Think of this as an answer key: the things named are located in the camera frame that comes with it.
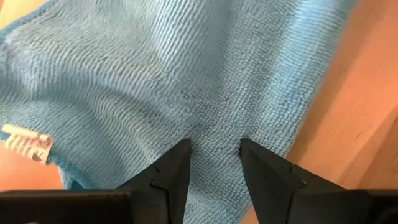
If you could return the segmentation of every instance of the wooden floor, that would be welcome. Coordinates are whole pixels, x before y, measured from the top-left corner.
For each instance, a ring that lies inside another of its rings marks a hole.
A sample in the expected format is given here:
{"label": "wooden floor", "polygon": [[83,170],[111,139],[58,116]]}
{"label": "wooden floor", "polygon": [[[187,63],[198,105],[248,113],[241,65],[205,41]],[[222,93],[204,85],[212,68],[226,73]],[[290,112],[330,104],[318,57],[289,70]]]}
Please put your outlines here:
{"label": "wooden floor", "polygon": [[[26,2],[5,0],[0,28],[44,0]],[[358,2],[288,159],[347,188],[397,188],[398,1]],[[0,149],[0,190],[53,187],[56,167]]]}

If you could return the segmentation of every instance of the blue microfiber towel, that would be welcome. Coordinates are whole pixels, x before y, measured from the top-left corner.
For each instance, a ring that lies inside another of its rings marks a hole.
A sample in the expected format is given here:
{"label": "blue microfiber towel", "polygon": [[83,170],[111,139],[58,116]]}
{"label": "blue microfiber towel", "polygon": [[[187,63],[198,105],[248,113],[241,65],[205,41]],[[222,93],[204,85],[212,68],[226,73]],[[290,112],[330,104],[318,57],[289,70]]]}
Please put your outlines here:
{"label": "blue microfiber towel", "polygon": [[114,188],[183,138],[186,223],[250,205],[240,138],[285,155],[354,0],[51,0],[0,33],[0,125],[55,140],[67,189]]}

